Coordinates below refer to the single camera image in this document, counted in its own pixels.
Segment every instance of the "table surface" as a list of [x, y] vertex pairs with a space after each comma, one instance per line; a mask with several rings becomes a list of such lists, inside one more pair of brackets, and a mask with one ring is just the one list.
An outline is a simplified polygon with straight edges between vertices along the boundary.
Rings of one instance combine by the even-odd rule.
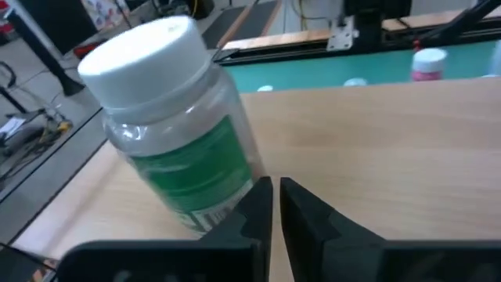
[[[501, 236], [498, 78], [242, 95], [275, 186], [291, 176], [389, 239]], [[272, 280], [292, 280], [275, 195]], [[194, 238], [106, 143], [15, 245]]]

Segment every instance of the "green label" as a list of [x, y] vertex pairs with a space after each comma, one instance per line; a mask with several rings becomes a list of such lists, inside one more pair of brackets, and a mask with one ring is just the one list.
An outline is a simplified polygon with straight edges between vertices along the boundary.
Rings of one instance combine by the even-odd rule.
[[229, 116], [181, 148], [131, 160], [183, 223], [200, 232], [218, 224], [253, 184]]

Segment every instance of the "white bracket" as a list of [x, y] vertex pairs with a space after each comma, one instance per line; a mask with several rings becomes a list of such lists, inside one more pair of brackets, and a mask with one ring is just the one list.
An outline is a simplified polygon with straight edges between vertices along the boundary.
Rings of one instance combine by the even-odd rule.
[[359, 36], [359, 31], [354, 29], [354, 17], [345, 17], [344, 23], [343, 27], [339, 27], [337, 21], [333, 21], [329, 41], [327, 42], [327, 51], [348, 50], [353, 46], [353, 38]]

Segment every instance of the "pill bottle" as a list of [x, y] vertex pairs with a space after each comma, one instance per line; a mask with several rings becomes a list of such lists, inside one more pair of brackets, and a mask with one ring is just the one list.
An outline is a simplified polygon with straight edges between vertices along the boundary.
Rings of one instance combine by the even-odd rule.
[[236, 86], [189, 17], [119, 34], [78, 73], [104, 109], [109, 141], [196, 233], [221, 222], [263, 175]]
[[438, 48], [423, 49], [413, 57], [413, 81], [441, 80], [445, 68], [447, 52]]

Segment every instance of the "green mat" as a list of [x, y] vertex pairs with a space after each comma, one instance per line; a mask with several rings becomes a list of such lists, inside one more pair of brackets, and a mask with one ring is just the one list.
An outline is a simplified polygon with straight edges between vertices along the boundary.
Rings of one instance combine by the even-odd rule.
[[[446, 79], [475, 78], [487, 74], [496, 42], [444, 47], [449, 53]], [[256, 92], [263, 85], [273, 90], [341, 86], [350, 78], [365, 78], [370, 85], [410, 81], [413, 51], [381, 52], [278, 63], [226, 67], [241, 92]]]

